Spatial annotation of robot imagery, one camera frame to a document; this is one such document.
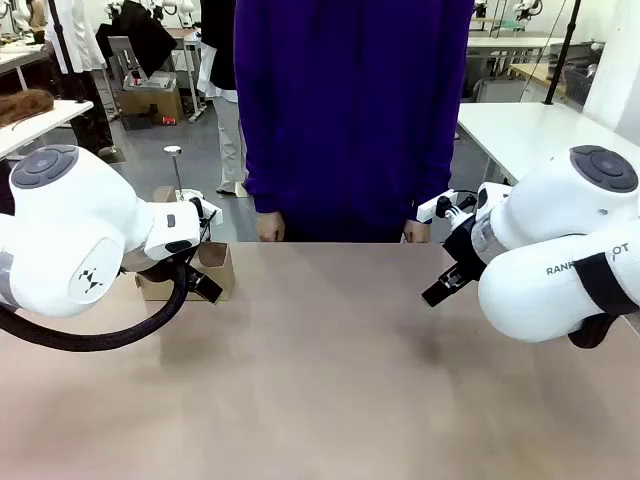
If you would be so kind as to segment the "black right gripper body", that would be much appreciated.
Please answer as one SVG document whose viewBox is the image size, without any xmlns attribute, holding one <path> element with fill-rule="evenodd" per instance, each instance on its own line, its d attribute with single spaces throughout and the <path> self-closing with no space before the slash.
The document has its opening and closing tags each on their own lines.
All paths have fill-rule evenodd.
<svg viewBox="0 0 640 480">
<path fill-rule="evenodd" d="M 444 250 L 455 261 L 443 277 L 448 281 L 479 281 L 486 269 L 486 262 L 476 253 L 471 234 L 476 221 L 467 218 L 455 227 L 443 243 Z"/>
</svg>

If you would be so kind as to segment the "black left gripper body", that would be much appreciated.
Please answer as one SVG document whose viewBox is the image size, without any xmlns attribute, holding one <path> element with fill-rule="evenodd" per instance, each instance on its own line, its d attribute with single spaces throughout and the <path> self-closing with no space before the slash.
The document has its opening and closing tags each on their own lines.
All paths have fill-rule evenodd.
<svg viewBox="0 0 640 480">
<path fill-rule="evenodd" d="M 127 255 L 122 261 L 122 271 L 136 273 L 151 282 L 174 281 L 181 275 L 189 278 L 190 267 L 186 260 L 185 255 L 169 256 L 162 260 Z"/>
</svg>

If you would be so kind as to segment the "person's left hand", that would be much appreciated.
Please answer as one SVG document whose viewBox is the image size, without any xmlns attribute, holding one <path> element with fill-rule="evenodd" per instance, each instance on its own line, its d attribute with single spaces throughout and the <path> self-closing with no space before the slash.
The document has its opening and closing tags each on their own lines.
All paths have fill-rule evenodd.
<svg viewBox="0 0 640 480">
<path fill-rule="evenodd" d="M 407 243 L 429 243 L 431 239 L 431 225 L 415 220 L 407 220 L 403 231 Z"/>
</svg>

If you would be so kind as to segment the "person's right hand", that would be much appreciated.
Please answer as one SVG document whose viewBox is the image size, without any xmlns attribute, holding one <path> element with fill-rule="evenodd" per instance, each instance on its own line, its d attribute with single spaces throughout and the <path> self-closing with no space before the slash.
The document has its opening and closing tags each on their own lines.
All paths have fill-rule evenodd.
<svg viewBox="0 0 640 480">
<path fill-rule="evenodd" d="M 285 222 L 281 213 L 258 213 L 256 231 L 261 242 L 282 242 L 285 237 Z"/>
</svg>

